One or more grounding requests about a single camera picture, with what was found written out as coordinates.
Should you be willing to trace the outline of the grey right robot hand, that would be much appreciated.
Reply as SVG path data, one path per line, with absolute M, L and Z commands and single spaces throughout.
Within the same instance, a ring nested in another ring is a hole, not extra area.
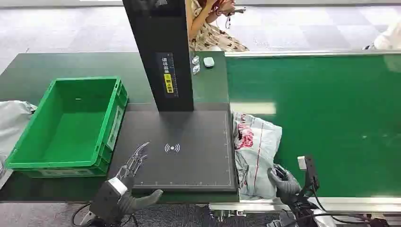
M 302 190 L 297 179 L 279 164 L 274 164 L 268 170 L 268 178 L 277 187 L 277 195 L 281 202 L 292 206 L 296 195 Z

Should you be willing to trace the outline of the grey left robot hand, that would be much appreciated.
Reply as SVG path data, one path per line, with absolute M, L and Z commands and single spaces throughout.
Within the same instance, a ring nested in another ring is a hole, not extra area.
M 132 195 L 134 178 L 142 166 L 147 155 L 144 148 L 149 142 L 140 145 L 128 160 L 119 168 L 116 175 L 106 180 L 100 187 L 89 212 L 94 215 L 86 225 L 96 223 L 105 227 L 120 227 L 122 218 L 129 216 L 137 210 L 156 204 L 163 194 L 161 189 L 154 190 L 150 195 L 136 198 Z

